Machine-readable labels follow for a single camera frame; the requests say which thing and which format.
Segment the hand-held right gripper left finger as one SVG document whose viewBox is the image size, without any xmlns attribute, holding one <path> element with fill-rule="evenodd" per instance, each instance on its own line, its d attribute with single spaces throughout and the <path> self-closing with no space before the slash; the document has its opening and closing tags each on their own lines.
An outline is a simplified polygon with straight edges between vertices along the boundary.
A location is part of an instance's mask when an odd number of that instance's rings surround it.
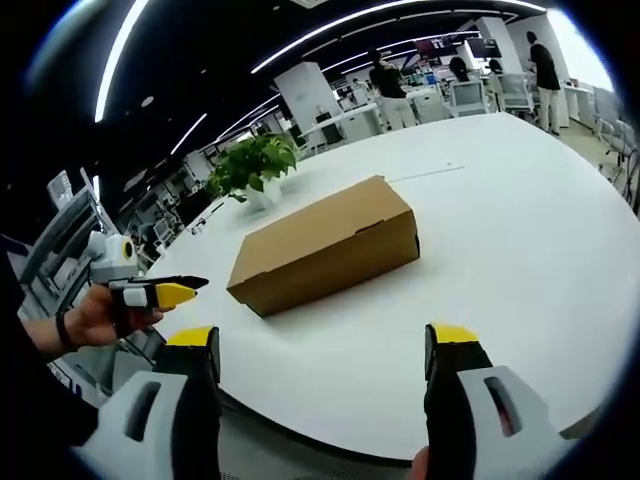
<svg viewBox="0 0 640 480">
<path fill-rule="evenodd" d="M 219 479 L 220 377 L 218 327 L 174 334 L 153 370 L 100 407 L 74 454 L 96 479 Z"/>
</svg>

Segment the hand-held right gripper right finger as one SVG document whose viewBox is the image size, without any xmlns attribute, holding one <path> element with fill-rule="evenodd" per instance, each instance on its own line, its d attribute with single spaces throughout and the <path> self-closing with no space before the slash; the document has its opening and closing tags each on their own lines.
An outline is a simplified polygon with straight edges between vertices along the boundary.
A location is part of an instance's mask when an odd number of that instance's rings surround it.
<svg viewBox="0 0 640 480">
<path fill-rule="evenodd" d="M 572 449 L 542 397 L 471 331 L 426 325 L 424 371 L 427 478 L 542 479 Z"/>
</svg>

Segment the person's left hand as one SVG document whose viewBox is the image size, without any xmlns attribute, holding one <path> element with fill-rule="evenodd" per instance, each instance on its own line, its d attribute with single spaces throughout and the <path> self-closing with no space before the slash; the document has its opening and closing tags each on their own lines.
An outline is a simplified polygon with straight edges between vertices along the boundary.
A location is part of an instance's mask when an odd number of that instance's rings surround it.
<svg viewBox="0 0 640 480">
<path fill-rule="evenodd" d="M 113 344 L 155 325 L 165 312 L 119 306 L 108 287 L 93 284 L 77 307 L 56 316 L 55 324 L 64 350 L 70 352 L 86 346 Z"/>
</svg>

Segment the person's right hand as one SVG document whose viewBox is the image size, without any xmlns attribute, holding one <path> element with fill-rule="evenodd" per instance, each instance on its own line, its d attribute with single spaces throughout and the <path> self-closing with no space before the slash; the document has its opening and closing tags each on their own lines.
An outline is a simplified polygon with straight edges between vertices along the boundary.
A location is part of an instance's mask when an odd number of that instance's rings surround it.
<svg viewBox="0 0 640 480">
<path fill-rule="evenodd" d="M 425 480 L 429 463 L 429 447 L 423 447 L 414 457 L 408 474 L 409 480 Z"/>
</svg>

